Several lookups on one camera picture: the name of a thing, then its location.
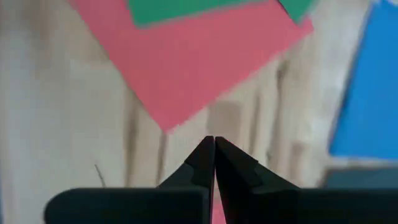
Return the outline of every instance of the green paper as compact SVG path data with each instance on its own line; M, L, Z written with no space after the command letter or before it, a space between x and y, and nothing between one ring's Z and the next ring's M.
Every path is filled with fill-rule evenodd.
M129 0L136 26L146 26L208 9L261 0Z
M279 0L279 2L283 5L290 18L299 23L315 0Z

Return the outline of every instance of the light wood background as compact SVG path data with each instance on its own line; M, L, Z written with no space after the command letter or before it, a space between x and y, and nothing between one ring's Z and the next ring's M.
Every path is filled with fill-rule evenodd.
M221 135L302 187L333 160L328 143L361 38L367 0L322 0L315 32L163 133L64 0L2 0L0 171L5 223L41 223L74 187L149 187L208 135Z

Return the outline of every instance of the wood grain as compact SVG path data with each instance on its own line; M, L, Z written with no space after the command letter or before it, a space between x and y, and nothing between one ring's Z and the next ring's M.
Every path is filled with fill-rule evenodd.
M322 0L315 32L163 133L63 0L3 1L0 171L6 223L40 223L46 201L72 187L149 187L208 134L224 135L302 187L337 161L327 149L369 1Z

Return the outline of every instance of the pink paper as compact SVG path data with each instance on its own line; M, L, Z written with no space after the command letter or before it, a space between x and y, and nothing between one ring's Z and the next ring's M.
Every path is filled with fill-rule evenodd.
M168 131L312 31L277 0L138 29L125 0L71 0L159 126Z
M211 216L212 224L226 224L223 204L221 201L215 201L213 204L213 215Z

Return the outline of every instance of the colored paper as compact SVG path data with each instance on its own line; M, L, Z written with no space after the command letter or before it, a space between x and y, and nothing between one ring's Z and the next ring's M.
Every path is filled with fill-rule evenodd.
M138 29L125 0L71 0L110 59L164 130L312 31L276 0Z
M330 152L398 159L398 7L375 3L369 15Z
M211 216L212 224L226 224L223 204L220 200L213 202L213 212Z
M137 26L172 19L223 6L233 6L260 0L129 0Z
M294 22L301 22L315 0L279 0Z
M328 189L398 189L398 167L331 170L326 175Z

